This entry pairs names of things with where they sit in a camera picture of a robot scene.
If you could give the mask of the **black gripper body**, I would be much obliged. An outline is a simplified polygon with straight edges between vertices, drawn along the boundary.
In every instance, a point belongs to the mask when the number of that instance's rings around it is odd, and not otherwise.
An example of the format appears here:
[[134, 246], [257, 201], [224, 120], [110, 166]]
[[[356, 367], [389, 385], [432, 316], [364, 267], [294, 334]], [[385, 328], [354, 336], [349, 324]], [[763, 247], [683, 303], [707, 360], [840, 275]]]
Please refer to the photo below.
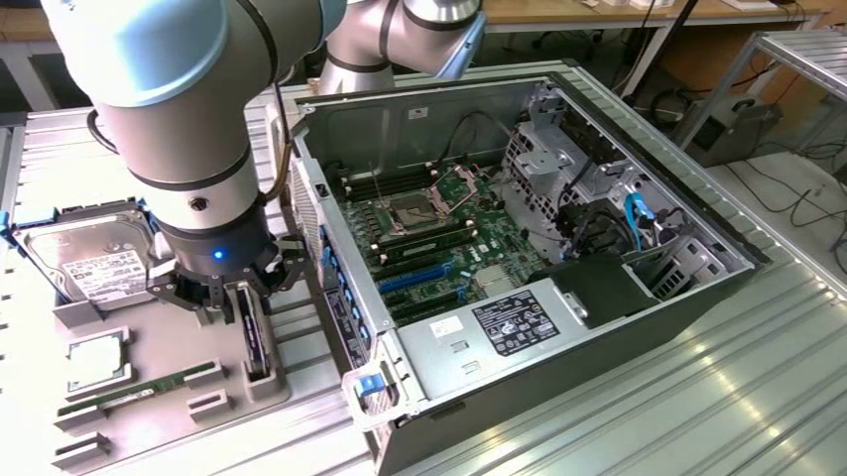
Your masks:
[[194, 231], [161, 223], [160, 230], [173, 253], [174, 270], [201, 283], [244, 269], [264, 269], [277, 254], [262, 216], [244, 216], [221, 227]]

